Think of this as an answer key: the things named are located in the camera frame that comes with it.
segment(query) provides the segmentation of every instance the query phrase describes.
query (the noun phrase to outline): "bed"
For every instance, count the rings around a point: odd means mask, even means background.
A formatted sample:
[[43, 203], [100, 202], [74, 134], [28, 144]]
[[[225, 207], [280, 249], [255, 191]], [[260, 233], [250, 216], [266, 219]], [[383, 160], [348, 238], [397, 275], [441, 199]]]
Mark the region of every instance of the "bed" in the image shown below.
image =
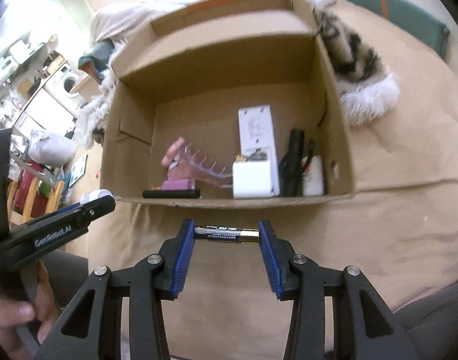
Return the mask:
[[[351, 132], [355, 197], [237, 215], [119, 202], [91, 225], [90, 269], [132, 266], [175, 236], [184, 218], [238, 227], [269, 219], [319, 265], [358, 266], [393, 310], [458, 281], [458, 78], [389, 21], [346, 1], [330, 9], [375, 47], [401, 86], [392, 112]], [[184, 292], [163, 312], [173, 355], [281, 359], [291, 304], [271, 293], [256, 246], [198, 243]]]

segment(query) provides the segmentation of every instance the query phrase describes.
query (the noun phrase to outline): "white bottle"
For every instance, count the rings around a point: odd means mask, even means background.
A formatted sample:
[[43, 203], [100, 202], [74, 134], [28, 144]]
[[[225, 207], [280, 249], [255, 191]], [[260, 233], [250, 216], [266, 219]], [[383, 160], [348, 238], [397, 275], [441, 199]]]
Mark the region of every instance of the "white bottle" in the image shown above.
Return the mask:
[[[307, 157], [302, 159], [302, 165], [306, 163]], [[314, 196], [324, 194], [324, 170], [322, 159], [315, 155], [307, 169], [302, 174], [302, 195]]]

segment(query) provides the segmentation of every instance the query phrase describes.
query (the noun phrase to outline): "pink object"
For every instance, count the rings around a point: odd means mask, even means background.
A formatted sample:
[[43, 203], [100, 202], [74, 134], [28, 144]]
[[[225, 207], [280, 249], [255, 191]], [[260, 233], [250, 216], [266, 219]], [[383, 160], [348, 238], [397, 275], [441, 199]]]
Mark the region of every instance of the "pink object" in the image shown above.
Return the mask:
[[[43, 167], [35, 161], [29, 162], [29, 166], [38, 172], [43, 172]], [[34, 177], [35, 176], [30, 174], [29, 172], [22, 173], [21, 182], [19, 183], [19, 187], [14, 198], [14, 207], [17, 211], [21, 213], [24, 211], [25, 200], [29, 193], [29, 187], [31, 186], [31, 182]], [[31, 217], [37, 218], [38, 216], [44, 215], [46, 213], [46, 205], [47, 198], [42, 193], [39, 193], [39, 191], [37, 191], [37, 194], [34, 199], [34, 205], [32, 206]]]
[[169, 168], [169, 165], [174, 161], [175, 157], [179, 154], [179, 150], [186, 143], [186, 140], [179, 137], [166, 151], [166, 155], [161, 161], [163, 167]]
[[231, 178], [232, 175], [224, 174], [226, 168], [224, 167], [219, 173], [216, 172], [214, 170], [216, 161], [214, 161], [211, 167], [204, 167], [207, 156], [205, 156], [202, 161], [199, 161], [197, 159], [199, 151], [192, 154], [190, 152], [191, 145], [191, 143], [186, 144], [186, 140], [180, 137], [167, 149], [161, 164], [169, 168], [167, 172], [168, 181], [192, 179], [204, 181], [216, 187], [222, 187], [224, 184], [229, 184], [227, 179]]
[[196, 181], [192, 178], [183, 178], [181, 180], [166, 180], [161, 185], [161, 190], [179, 191], [193, 190], [196, 188]]

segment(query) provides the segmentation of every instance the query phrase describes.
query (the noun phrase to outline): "translucent pink comb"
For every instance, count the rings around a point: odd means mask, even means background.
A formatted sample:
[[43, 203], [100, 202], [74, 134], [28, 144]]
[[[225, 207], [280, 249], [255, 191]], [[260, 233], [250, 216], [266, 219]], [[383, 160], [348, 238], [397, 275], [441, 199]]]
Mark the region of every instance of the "translucent pink comb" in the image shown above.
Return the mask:
[[178, 179], [195, 179], [198, 181], [204, 181], [215, 185], [216, 187], [222, 187], [226, 182], [226, 179], [231, 178], [231, 174], [225, 174], [224, 171], [226, 167], [222, 169], [221, 172], [215, 172], [215, 166], [217, 161], [214, 161], [211, 167], [204, 167], [204, 163], [207, 160], [208, 156], [205, 156], [204, 159], [200, 162], [197, 161], [197, 150], [194, 154], [190, 152], [190, 144], [183, 144], [179, 148], [179, 159], [177, 165], [169, 168], [167, 172], [167, 178], [169, 180], [178, 180]]

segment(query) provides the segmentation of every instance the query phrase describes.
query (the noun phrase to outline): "cardboard box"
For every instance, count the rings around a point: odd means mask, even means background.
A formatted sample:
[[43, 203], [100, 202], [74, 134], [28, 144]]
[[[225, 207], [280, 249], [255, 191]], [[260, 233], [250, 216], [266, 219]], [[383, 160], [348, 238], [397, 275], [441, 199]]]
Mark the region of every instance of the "cardboard box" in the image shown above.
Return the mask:
[[29, 95], [29, 90], [32, 88], [34, 83], [29, 80], [23, 80], [17, 87], [17, 92], [26, 100], [29, 100], [31, 96]]
[[49, 77], [52, 73], [58, 70], [64, 62], [65, 59], [63, 56], [59, 55], [55, 57], [55, 59], [49, 64], [49, 66], [47, 66], [45, 70], [46, 77]]
[[[354, 176], [335, 77], [306, 0], [208, 0], [154, 20], [112, 64], [120, 78], [104, 141], [101, 187], [120, 200], [200, 208], [305, 205], [350, 196]], [[162, 184], [179, 137], [230, 169], [238, 109], [270, 104], [279, 160], [290, 130], [323, 158], [328, 195], [232, 199], [199, 183], [201, 199], [143, 199]]]

